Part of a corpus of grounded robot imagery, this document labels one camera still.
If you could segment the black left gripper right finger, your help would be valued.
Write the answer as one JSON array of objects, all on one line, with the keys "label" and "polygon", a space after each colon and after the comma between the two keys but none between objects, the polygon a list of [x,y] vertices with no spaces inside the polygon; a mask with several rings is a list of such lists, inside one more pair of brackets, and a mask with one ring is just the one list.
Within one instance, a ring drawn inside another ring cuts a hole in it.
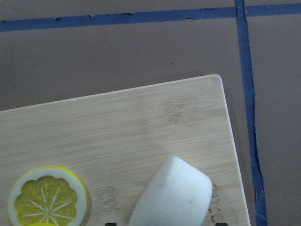
[{"label": "black left gripper right finger", "polygon": [[216,226],[227,226],[227,223],[216,223]]}]

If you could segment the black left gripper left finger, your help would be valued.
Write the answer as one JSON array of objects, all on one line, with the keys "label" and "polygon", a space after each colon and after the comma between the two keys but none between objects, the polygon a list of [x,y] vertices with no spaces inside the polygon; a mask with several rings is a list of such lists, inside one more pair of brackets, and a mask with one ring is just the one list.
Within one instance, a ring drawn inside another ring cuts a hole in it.
[{"label": "black left gripper left finger", "polygon": [[117,223],[116,222],[106,223],[105,226],[117,226]]}]

